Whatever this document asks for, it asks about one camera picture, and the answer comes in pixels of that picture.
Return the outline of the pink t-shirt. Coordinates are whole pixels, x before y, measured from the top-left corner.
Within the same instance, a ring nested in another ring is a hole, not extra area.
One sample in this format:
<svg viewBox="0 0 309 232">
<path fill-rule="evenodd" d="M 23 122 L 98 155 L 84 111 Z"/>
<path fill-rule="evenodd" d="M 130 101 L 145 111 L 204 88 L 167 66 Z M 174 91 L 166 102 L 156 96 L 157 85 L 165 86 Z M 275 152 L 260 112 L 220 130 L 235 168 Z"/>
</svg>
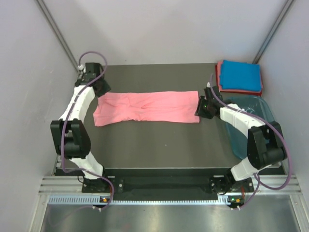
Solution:
<svg viewBox="0 0 309 232">
<path fill-rule="evenodd" d="M 198 123 L 197 105 L 197 91 L 109 92 L 98 98 L 93 118 L 97 127 L 130 120 Z"/>
</svg>

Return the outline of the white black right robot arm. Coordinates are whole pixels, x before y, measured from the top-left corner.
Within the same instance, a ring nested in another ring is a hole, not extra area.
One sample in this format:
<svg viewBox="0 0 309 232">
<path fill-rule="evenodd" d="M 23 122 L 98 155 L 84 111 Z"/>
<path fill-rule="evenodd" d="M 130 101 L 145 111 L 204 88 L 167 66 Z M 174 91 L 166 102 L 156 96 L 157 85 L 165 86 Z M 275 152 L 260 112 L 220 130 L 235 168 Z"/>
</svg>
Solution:
<svg viewBox="0 0 309 232">
<path fill-rule="evenodd" d="M 232 101 L 224 101 L 217 86 L 206 87 L 204 93 L 204 96 L 199 97 L 195 115 L 207 119 L 217 117 L 247 139 L 247 157 L 224 175 L 227 190 L 237 191 L 242 187 L 243 180 L 287 159 L 286 144 L 279 123 L 267 122 Z"/>
</svg>

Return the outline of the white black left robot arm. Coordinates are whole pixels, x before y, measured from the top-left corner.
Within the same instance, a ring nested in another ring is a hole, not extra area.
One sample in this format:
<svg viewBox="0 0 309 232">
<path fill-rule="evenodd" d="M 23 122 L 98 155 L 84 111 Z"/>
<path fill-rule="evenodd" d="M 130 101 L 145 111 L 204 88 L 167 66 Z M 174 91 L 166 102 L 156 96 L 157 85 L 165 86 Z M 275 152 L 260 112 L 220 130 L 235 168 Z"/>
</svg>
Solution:
<svg viewBox="0 0 309 232">
<path fill-rule="evenodd" d="M 91 140 L 84 126 L 93 99 L 103 96 L 111 88 L 104 79 L 104 68 L 100 63 L 86 63 L 78 69 L 80 74 L 67 109 L 50 124 L 54 147 L 62 161 L 71 161 L 83 173 L 83 192 L 111 192 L 109 179 L 104 177 L 104 166 L 91 153 Z"/>
</svg>

